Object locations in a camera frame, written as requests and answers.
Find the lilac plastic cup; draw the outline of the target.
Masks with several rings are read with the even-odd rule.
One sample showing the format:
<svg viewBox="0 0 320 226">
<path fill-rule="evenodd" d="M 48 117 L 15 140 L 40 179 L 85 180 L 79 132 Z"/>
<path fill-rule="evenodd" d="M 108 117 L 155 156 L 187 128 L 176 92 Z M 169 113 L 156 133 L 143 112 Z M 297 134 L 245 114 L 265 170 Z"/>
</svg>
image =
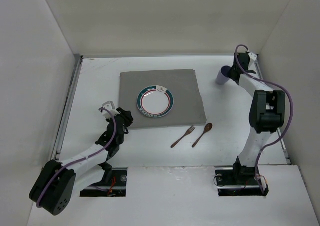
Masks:
<svg viewBox="0 0 320 226">
<path fill-rule="evenodd" d="M 218 85 L 224 85 L 226 84 L 229 80 L 229 71 L 231 70 L 230 66 L 223 66 L 220 71 L 218 72 L 218 75 L 216 77 L 216 84 Z"/>
</svg>

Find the white plate green rim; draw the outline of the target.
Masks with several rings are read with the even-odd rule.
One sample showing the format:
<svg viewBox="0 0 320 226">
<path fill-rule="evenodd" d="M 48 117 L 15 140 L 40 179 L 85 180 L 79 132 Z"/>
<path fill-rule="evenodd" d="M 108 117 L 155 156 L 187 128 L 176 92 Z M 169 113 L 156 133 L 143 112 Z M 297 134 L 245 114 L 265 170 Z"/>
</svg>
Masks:
<svg viewBox="0 0 320 226">
<path fill-rule="evenodd" d="M 149 118 L 161 118 L 171 112 L 174 96 L 164 86 L 148 86 L 138 94 L 136 105 L 143 115 Z"/>
</svg>

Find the grey cloth placemat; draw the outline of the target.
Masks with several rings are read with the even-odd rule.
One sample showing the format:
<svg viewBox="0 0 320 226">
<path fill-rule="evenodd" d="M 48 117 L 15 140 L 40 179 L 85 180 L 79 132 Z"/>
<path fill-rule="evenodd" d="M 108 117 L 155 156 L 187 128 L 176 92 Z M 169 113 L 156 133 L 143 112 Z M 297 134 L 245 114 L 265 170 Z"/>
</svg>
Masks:
<svg viewBox="0 0 320 226">
<path fill-rule="evenodd" d="M 174 97 L 170 113 L 149 118 L 139 112 L 137 96 L 146 87 L 160 85 Z M 133 129 L 203 125 L 207 121 L 203 99 L 193 69 L 129 71 L 120 73 L 119 107 L 132 113 Z"/>
</svg>

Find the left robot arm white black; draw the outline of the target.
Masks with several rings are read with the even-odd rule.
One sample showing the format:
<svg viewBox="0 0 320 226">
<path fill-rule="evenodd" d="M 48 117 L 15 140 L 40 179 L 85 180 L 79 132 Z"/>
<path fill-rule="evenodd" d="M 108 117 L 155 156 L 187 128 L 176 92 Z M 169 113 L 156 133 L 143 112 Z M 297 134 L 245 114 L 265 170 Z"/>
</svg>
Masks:
<svg viewBox="0 0 320 226">
<path fill-rule="evenodd" d="M 112 173 L 108 163 L 120 149 L 128 134 L 128 127 L 134 122 L 132 113 L 122 108 L 99 109 L 108 125 L 106 131 L 87 150 L 58 162 L 48 161 L 42 168 L 29 198 L 37 207 L 52 215 L 60 214 L 77 191 L 99 181 L 105 181 Z"/>
</svg>

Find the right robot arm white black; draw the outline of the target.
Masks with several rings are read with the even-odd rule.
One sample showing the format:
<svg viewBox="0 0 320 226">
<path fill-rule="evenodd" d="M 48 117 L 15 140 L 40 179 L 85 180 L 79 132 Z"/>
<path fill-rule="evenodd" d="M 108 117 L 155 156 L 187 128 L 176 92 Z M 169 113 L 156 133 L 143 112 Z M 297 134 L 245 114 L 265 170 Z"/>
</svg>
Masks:
<svg viewBox="0 0 320 226">
<path fill-rule="evenodd" d="M 243 151 L 237 157 L 237 162 L 246 168 L 254 168 L 259 153 L 262 152 L 271 137 L 285 122 L 286 94 L 275 90 L 249 69 L 253 60 L 250 53 L 235 53 L 234 63 L 228 72 L 228 77 L 238 86 L 246 90 L 252 97 L 249 124 L 250 132 Z"/>
</svg>

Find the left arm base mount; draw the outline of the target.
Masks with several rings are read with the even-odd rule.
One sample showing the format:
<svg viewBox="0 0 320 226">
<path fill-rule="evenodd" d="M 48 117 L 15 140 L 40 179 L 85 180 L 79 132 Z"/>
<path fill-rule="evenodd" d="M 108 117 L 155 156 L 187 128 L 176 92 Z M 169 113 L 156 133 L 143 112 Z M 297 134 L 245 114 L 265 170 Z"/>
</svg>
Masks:
<svg viewBox="0 0 320 226">
<path fill-rule="evenodd" d="M 114 168 L 109 163 L 98 165 L 104 170 L 101 180 L 82 191 L 80 197 L 125 197 L 127 192 L 128 168 Z"/>
</svg>

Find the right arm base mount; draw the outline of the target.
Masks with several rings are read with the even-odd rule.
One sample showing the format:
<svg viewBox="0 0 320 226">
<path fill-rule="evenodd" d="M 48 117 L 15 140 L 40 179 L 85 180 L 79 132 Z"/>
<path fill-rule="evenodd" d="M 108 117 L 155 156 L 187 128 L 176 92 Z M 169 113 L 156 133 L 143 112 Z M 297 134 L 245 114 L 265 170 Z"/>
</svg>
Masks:
<svg viewBox="0 0 320 226">
<path fill-rule="evenodd" d="M 265 176 L 254 167 L 233 166 L 216 167 L 214 184 L 219 196 L 267 196 L 269 185 Z"/>
</svg>

